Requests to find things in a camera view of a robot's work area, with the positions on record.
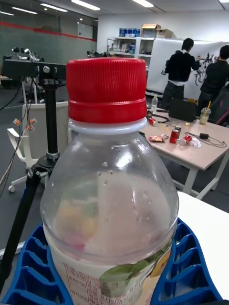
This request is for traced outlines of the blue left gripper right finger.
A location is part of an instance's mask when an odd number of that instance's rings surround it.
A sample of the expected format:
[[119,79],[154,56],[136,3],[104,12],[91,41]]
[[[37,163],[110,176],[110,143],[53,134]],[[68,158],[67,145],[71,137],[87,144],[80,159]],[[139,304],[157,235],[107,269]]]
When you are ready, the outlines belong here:
[[222,300],[208,272],[197,237],[178,219],[170,257],[150,304],[205,305]]

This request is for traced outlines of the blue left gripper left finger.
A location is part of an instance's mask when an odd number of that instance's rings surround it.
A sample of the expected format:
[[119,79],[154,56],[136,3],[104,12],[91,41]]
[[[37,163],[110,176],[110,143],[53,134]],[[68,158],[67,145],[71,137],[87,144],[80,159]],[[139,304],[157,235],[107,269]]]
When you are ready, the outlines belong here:
[[1,300],[8,305],[70,305],[70,294],[57,273],[43,225],[25,242],[13,281]]

